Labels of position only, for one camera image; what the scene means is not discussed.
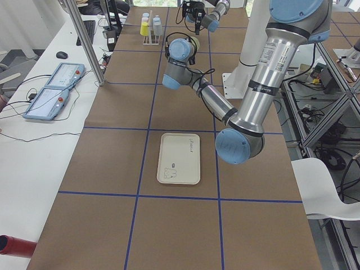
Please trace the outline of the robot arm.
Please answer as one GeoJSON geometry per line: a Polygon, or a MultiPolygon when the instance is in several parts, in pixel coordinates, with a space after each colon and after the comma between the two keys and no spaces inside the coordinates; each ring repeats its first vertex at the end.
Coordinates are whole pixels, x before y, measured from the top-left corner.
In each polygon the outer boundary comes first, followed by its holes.
{"type": "Polygon", "coordinates": [[[167,66],[163,86],[191,87],[208,110],[224,125],[215,140],[218,156],[230,164],[242,164],[264,146],[263,122],[299,46],[322,42],[329,37],[331,1],[269,1],[260,22],[250,19],[247,29],[262,49],[240,107],[233,107],[205,77],[192,68],[197,44],[183,33],[166,39],[167,66]]]}
{"type": "Polygon", "coordinates": [[[215,32],[219,26],[221,17],[230,9],[230,1],[217,0],[207,1],[214,9],[212,12],[207,13],[205,11],[205,1],[183,1],[181,4],[182,18],[189,23],[193,23],[195,29],[190,30],[187,25],[186,28],[196,35],[200,34],[200,31],[207,29],[209,32],[215,32]]]}

